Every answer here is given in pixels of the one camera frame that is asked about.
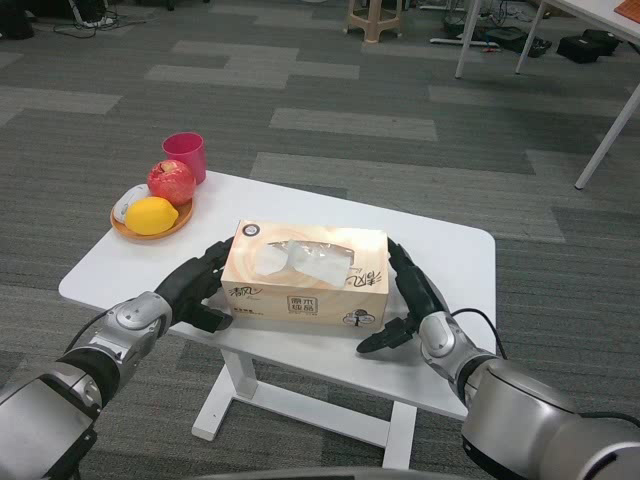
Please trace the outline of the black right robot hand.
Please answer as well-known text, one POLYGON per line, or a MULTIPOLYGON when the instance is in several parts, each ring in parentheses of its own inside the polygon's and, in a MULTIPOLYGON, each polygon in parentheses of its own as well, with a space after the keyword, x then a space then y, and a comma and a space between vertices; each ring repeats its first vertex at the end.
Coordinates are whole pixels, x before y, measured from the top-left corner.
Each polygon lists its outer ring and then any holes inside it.
POLYGON ((428 315, 450 313, 449 306, 435 284, 417 266, 406 250, 388 239, 391 267, 396 273, 396 287, 408 308, 405 317, 396 317, 384 325, 382 331, 364 339, 357 347, 359 354, 368 354, 383 348, 395 349, 408 342, 418 332, 422 320, 428 315))

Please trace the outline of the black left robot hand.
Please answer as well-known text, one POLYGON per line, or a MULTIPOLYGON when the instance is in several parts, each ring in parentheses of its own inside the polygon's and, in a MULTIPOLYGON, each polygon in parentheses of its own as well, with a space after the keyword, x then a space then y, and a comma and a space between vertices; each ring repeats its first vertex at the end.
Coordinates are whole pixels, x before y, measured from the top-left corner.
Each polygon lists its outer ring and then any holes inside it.
POLYGON ((171 307, 171 327, 187 323, 215 333, 231 325, 230 314, 204 305, 203 301, 222 287, 221 278, 232 243, 232 238, 214 243, 201 257, 191 258, 176 268, 156 288, 155 293, 171 307))

